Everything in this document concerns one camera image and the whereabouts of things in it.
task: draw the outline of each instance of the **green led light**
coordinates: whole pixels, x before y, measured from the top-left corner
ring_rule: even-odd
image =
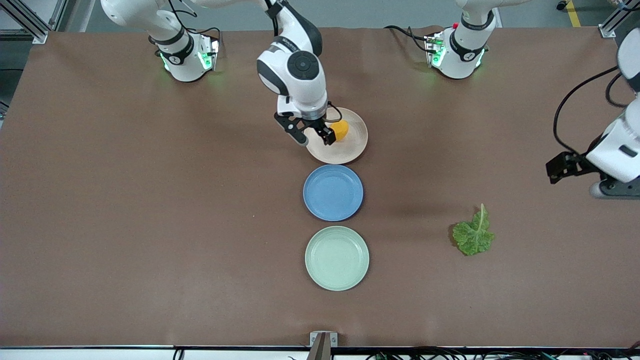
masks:
[[[433,61],[431,64],[435,67],[439,67],[442,64],[442,59],[447,54],[447,51],[444,46],[441,46],[437,53],[433,55]]]
[[[200,55],[200,62],[202,63],[202,67],[205,70],[211,69],[211,56],[207,55],[207,53],[198,53]]]
[[[478,55],[478,61],[476,63],[476,67],[480,66],[480,61],[482,61],[482,55],[484,55],[484,50],[482,50],[482,52],[480,52],[480,55]]]
[[[167,65],[166,59],[164,58],[164,55],[162,55],[162,53],[160,54],[160,59],[162,59],[162,62],[164,63],[164,69],[170,72],[171,70],[169,70],[169,65]]]

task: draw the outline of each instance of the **blue plate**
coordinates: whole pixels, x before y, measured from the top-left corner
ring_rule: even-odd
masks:
[[[305,205],[311,214],[325,221],[341,221],[355,214],[362,205],[364,189],[360,178],[342,165],[324,165],[305,181]]]

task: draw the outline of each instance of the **metal bracket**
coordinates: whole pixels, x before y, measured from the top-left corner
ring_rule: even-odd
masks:
[[[33,35],[34,44],[45,43],[47,31],[52,28],[22,0],[0,0],[0,9],[4,10],[25,31]]]
[[[331,347],[338,347],[338,333],[335,331],[314,331],[311,332],[309,334],[309,346],[313,347],[314,343],[316,342],[316,339],[318,337],[318,335],[320,334],[327,334],[329,335],[329,340],[330,340],[330,344]]]
[[[33,45],[42,45],[44,43],[47,42],[47,38],[49,37],[49,32],[45,31],[44,32],[44,36],[43,37],[39,37],[39,38],[33,38],[33,41],[31,42]]]
[[[4,120],[4,116],[7,111],[9,111],[9,106],[3,101],[0,101],[0,126],[2,126],[2,121]]]
[[[616,32],[611,30],[610,32],[605,32],[604,25],[598,24],[598,30],[600,31],[600,36],[602,38],[615,38]]]

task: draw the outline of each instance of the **plate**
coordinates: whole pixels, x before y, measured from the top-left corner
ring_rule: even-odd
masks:
[[[369,269],[369,249],[362,236],[344,226],[318,231],[307,245],[305,264],[311,279],[332,291],[356,286]]]
[[[309,174],[302,195],[311,214],[325,221],[342,221],[358,211],[364,189],[350,168],[323,165]]]
[[[369,140],[369,132],[362,118],[349,109],[338,109],[342,113],[342,119],[349,124],[349,132],[341,141],[325,145],[315,130],[311,128],[305,130],[305,135],[309,139],[307,150],[313,157],[327,164],[345,164],[357,159],[364,151]],[[328,119],[337,119],[339,114],[335,109],[328,108],[326,117]]]

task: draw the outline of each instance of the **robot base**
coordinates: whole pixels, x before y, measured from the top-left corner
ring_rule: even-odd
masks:
[[[173,59],[172,56],[165,58],[162,54],[160,58],[164,62],[164,68],[178,81],[189,83],[200,79],[207,71],[215,70],[216,60],[218,59],[218,51],[220,50],[220,42],[217,39],[208,37],[207,35],[192,34],[194,40],[193,50],[182,64],[176,65],[172,61],[178,62],[179,59]]]
[[[484,55],[484,50],[474,61],[462,61],[460,56],[451,49],[450,38],[453,28],[447,28],[443,32],[434,34],[424,41],[426,49],[434,50],[436,53],[427,53],[427,63],[429,67],[438,69],[444,76],[452,79],[464,79],[471,75],[476,67],[480,66],[480,61]]]

